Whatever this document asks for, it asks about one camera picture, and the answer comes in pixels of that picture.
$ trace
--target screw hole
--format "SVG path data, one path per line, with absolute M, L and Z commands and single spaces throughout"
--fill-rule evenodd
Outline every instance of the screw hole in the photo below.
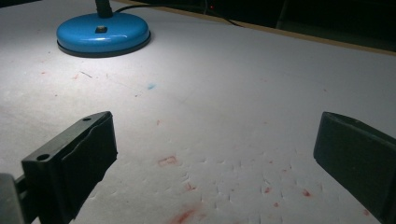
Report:
M 44 161 L 44 160 L 48 159 L 49 157 L 50 157 L 49 154 L 43 154 L 43 155 L 41 155 L 41 156 L 38 156 L 38 157 L 37 157 L 37 160 L 38 160 L 38 161 Z

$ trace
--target power cord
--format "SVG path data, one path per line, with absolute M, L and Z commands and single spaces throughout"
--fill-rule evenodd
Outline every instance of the power cord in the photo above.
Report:
M 233 21 L 230 21 L 229 19 L 223 17 L 222 15 L 220 15 L 219 13 L 213 11 L 212 9 L 209 8 L 203 8 L 203 7 L 198 7 L 198 6 L 187 6 L 187 5 L 172 5 L 172 4 L 151 4 L 151 5 L 135 5 L 135 6 L 128 6 L 128 7 L 122 7 L 118 10 L 116 10 L 115 12 L 122 12 L 124 10 L 127 9 L 132 9 L 132 8 L 138 8 L 138 7 L 175 7 L 175 8 L 182 8 L 182 9 L 201 9 L 204 10 L 205 13 L 208 11 L 211 14 L 215 15 L 216 17 L 220 17 L 222 19 L 224 19 L 225 21 L 229 22 L 230 24 L 234 25 L 234 26 L 239 26 L 239 27 L 243 27 Z

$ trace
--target lamp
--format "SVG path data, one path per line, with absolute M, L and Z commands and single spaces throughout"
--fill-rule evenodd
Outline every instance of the lamp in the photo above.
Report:
M 75 17 L 57 30 L 61 51 L 87 58 L 118 56 L 143 48 L 150 40 L 141 18 L 112 12 L 108 0 L 95 0 L 97 13 Z

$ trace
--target blue mark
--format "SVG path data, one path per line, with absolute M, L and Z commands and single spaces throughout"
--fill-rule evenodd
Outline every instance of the blue mark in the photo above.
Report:
M 155 84 L 154 83 L 150 83 L 150 84 L 148 84 L 148 90 L 152 90 L 152 89 L 154 89 L 155 88 Z

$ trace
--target table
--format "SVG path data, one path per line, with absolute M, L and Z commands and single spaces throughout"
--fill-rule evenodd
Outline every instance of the table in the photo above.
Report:
M 152 33 L 139 51 L 58 50 L 57 27 L 94 11 L 0 8 L 1 172 L 109 110 L 119 156 L 75 223 L 378 223 L 313 150 L 323 111 L 396 136 L 396 57 L 147 8 L 126 11 Z

